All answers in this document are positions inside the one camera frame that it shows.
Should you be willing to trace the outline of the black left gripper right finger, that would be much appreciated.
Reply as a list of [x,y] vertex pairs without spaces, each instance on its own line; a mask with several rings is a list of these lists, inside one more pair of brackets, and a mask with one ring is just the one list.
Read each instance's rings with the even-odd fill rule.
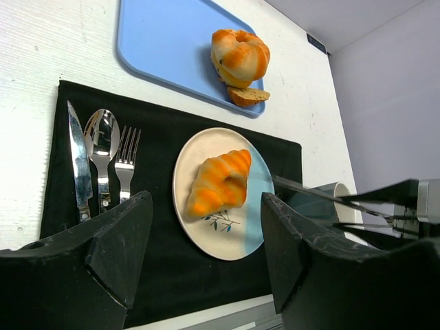
[[261,222],[285,329],[438,329],[439,240],[394,250],[356,243],[271,193]]

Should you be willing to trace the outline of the metal tongs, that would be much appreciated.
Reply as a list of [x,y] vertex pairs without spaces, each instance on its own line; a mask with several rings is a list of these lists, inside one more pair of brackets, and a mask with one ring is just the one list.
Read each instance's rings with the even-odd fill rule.
[[[307,188],[304,187],[302,184],[299,184],[298,182],[292,181],[290,179],[286,179],[284,177],[278,176],[278,175],[272,175],[272,181],[276,186],[280,186],[281,188],[285,188],[287,190],[295,191],[296,193],[305,193],[317,196],[321,199],[325,199],[328,201],[333,201],[334,203],[341,204],[343,206],[349,207],[354,209],[355,211],[363,212],[369,215],[373,215],[375,217],[381,217],[387,221],[387,223],[393,224],[393,221],[397,218],[394,215],[386,214],[383,212],[379,212],[376,210],[372,210],[370,208],[361,206],[359,204],[356,204],[355,202],[343,200],[342,196],[334,197],[332,195],[328,195],[320,190],[317,190],[315,188]],[[346,224],[352,224],[354,226],[359,226],[359,223],[346,223]]]

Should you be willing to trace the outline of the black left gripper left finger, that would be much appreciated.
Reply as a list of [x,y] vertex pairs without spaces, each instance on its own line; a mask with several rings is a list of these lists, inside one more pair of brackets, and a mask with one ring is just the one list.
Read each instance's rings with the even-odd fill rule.
[[139,192],[91,220],[1,251],[2,329],[122,329],[152,224]]

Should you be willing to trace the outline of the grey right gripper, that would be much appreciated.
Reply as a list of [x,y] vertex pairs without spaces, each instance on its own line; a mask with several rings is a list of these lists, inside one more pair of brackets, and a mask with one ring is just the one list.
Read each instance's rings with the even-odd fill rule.
[[403,239],[439,237],[439,179],[423,179],[417,187],[415,206],[394,207],[393,230]]

